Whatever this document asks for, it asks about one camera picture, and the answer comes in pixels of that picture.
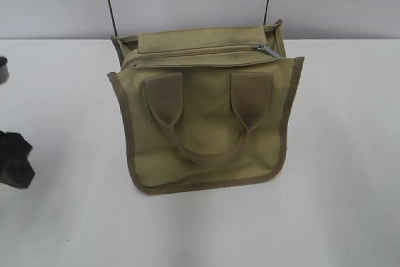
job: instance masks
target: canvas bag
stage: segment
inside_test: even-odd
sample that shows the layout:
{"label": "canvas bag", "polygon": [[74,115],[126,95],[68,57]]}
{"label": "canvas bag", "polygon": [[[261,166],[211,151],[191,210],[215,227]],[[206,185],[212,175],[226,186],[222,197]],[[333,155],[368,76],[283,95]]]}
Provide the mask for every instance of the canvas bag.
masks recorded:
{"label": "canvas bag", "polygon": [[277,175],[304,58],[287,58],[282,21],[113,38],[109,73],[127,165],[147,194],[252,184]]}

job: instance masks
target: black plastic object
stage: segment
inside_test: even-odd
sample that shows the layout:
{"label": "black plastic object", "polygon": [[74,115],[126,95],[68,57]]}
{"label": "black plastic object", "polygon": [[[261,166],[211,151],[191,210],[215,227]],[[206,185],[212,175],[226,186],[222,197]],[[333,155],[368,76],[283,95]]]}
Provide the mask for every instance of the black plastic object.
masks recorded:
{"label": "black plastic object", "polygon": [[0,56],[0,84],[4,84],[8,77],[7,58]]}
{"label": "black plastic object", "polygon": [[25,189],[35,172],[28,161],[32,146],[18,133],[0,131],[0,183]]}

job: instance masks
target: metal zipper pull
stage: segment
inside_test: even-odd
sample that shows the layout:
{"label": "metal zipper pull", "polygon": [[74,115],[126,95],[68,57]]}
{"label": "metal zipper pull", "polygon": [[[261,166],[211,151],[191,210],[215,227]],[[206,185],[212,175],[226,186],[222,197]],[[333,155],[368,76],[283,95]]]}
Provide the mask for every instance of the metal zipper pull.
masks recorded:
{"label": "metal zipper pull", "polygon": [[252,47],[253,50],[257,51],[262,51],[270,56],[273,56],[274,58],[281,58],[279,53],[277,53],[275,50],[273,50],[271,47],[269,47],[267,44],[257,44]]}

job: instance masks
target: fabric handle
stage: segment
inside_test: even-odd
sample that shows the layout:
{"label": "fabric handle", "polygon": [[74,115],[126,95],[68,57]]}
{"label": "fabric handle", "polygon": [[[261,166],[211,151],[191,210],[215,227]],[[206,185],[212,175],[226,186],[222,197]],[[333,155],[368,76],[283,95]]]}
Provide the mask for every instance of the fabric handle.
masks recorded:
{"label": "fabric handle", "polygon": [[236,144],[221,153],[201,154],[186,147],[175,130],[183,112],[182,73],[153,76],[144,82],[147,101],[158,125],[169,140],[191,161],[199,166],[210,167],[237,158],[251,131],[267,113],[272,86],[272,74],[259,72],[235,72],[231,74],[231,105],[244,131]]}

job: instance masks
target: white table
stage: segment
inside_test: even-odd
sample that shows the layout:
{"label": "white table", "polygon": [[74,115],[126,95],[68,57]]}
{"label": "white table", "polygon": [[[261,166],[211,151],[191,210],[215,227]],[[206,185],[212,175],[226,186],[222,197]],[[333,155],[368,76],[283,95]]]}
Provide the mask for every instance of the white table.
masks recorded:
{"label": "white table", "polygon": [[0,185],[0,265],[400,266],[400,41],[286,41],[306,57],[274,180],[146,196],[126,166],[110,41],[0,41],[0,129],[34,146]]}

